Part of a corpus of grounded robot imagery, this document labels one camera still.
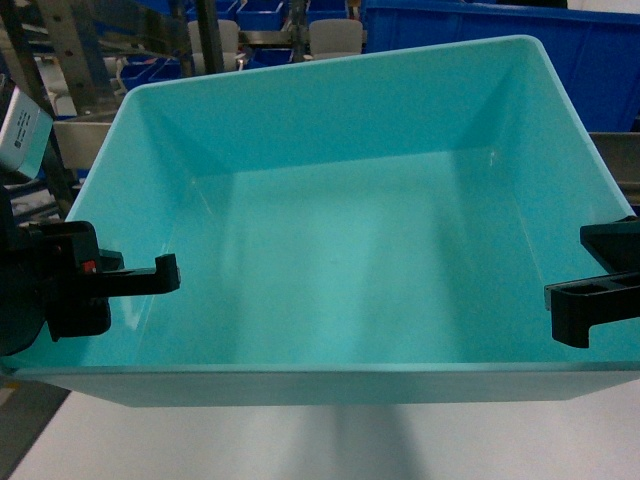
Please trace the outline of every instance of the blue bin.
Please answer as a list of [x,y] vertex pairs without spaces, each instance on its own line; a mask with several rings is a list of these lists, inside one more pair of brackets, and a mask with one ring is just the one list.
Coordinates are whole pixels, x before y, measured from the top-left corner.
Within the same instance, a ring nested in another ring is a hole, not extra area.
[[167,60],[149,77],[149,83],[177,80],[181,77],[182,71],[180,69],[180,63],[177,60]]
[[367,25],[367,0],[360,0],[360,21],[362,22],[362,26],[366,30]]
[[129,65],[140,65],[152,63],[151,60],[155,60],[157,57],[151,55],[129,55],[127,62]]
[[307,24],[316,20],[347,17],[347,7],[344,0],[311,0],[307,7]]
[[275,67],[291,63],[293,50],[290,48],[257,48],[251,60],[245,67],[246,70],[254,68]]
[[165,15],[171,14],[168,0],[136,0],[136,3],[144,5],[145,7],[151,8],[152,10],[163,13]]
[[368,52],[532,35],[544,44],[587,130],[628,132],[640,109],[640,15],[368,0],[367,21]]
[[[217,0],[216,1],[216,12],[218,13],[218,20],[232,20],[235,22],[236,20],[236,11],[240,6],[240,2],[238,0]],[[187,21],[192,22],[198,19],[198,13],[196,8],[190,8],[186,12]]]
[[280,0],[249,0],[236,14],[240,30],[280,30],[284,5]]
[[124,86],[129,91],[140,85],[144,85],[149,82],[151,76],[156,73],[164,63],[164,60],[160,59],[147,60],[141,63],[129,63],[120,73],[122,83],[124,83]]
[[2,363],[131,406],[573,398],[640,378],[640,319],[568,347],[543,286],[631,214],[531,37],[146,85],[68,218],[180,289]]

